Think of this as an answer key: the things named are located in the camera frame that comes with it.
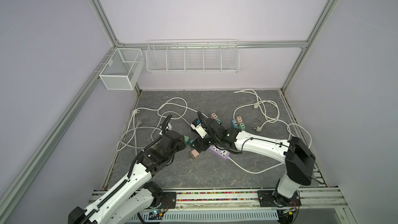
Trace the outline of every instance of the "power outlet socket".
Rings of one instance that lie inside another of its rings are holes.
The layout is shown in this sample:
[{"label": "power outlet socket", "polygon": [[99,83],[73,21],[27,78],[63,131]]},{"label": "power outlet socket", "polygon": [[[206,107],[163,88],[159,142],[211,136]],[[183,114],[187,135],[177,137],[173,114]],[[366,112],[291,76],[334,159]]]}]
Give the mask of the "power outlet socket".
[{"label": "power outlet socket", "polygon": [[216,154],[217,156],[219,156],[221,159],[223,159],[224,161],[226,161],[229,157],[230,152],[226,151],[226,150],[220,150],[218,148],[216,148],[215,146],[211,146],[209,147],[210,150],[212,152],[214,152],[214,154]]}]

